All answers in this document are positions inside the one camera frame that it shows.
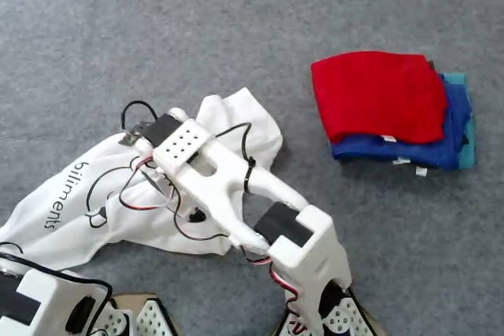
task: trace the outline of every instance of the blue cloth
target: blue cloth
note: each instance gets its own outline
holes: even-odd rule
[[[469,92],[465,74],[454,72],[443,75],[444,79],[447,82],[451,84],[462,85],[464,86],[466,93]],[[467,138],[469,143],[465,144],[462,147],[461,152],[458,154],[458,167],[460,169],[472,168],[474,167],[474,164],[476,164],[476,139],[474,136],[474,119],[472,113],[469,122],[465,125],[465,137]]]
[[[381,136],[350,135],[332,144],[335,159],[366,157],[379,161],[393,161],[398,157],[412,163],[443,169],[459,168],[459,156],[464,146],[465,126],[471,118],[471,105],[465,86],[450,83],[441,76],[447,92],[448,110],[443,124],[444,138],[438,142],[412,144],[385,142]]]

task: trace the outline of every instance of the white label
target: white label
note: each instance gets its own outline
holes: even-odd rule
[[[427,168],[425,168],[425,167],[417,167],[417,171],[415,173],[418,176],[425,177],[427,175]]]
[[[408,164],[411,163],[410,159],[405,159],[404,157],[398,157],[395,161],[392,161],[392,164]]]
[[[397,140],[391,135],[382,135],[381,138],[383,138],[385,142],[397,142]]]

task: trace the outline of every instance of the gray carpet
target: gray carpet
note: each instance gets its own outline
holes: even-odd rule
[[[130,100],[195,114],[203,96],[246,86],[285,136],[272,170],[334,217],[356,294],[389,334],[501,334],[503,15],[502,0],[0,0],[0,221],[117,131]],[[309,64],[362,49],[468,73],[476,169],[422,179],[411,167],[332,161]],[[267,205],[251,198],[248,221]],[[187,336],[267,335],[282,312],[266,269],[237,252],[119,243],[78,271],[117,292],[160,294]]]

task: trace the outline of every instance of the folded red towel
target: folded red towel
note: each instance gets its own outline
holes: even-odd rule
[[[357,51],[312,64],[313,91],[331,142],[350,134],[411,143],[443,138],[447,96],[422,55]]]

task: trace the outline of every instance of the robotic arm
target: robotic arm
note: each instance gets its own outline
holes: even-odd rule
[[[269,257],[285,282],[288,308],[313,335],[323,334],[319,305],[325,287],[335,282],[346,291],[351,284],[332,218],[272,173],[236,155],[183,110],[172,109],[150,129],[155,124],[163,125],[156,128],[162,132],[146,131],[135,142],[140,155],[152,157],[159,174],[194,198],[234,247]],[[199,172],[191,164],[195,158],[215,172]],[[275,202],[254,229],[237,217],[230,201],[230,194],[244,186]]]
[[[287,330],[276,335],[376,335],[351,293],[347,255],[328,214],[253,159],[236,155],[181,109],[142,123],[122,143],[134,146],[142,161],[154,161],[157,177],[150,179],[167,178],[192,197],[234,247],[271,262],[270,274],[285,289],[291,317]],[[193,164],[201,160],[213,174]],[[230,201],[243,189],[274,201],[254,228],[238,218]],[[19,256],[0,252],[0,335],[176,335],[158,301],[147,301],[136,318],[113,306],[106,282],[52,271]]]

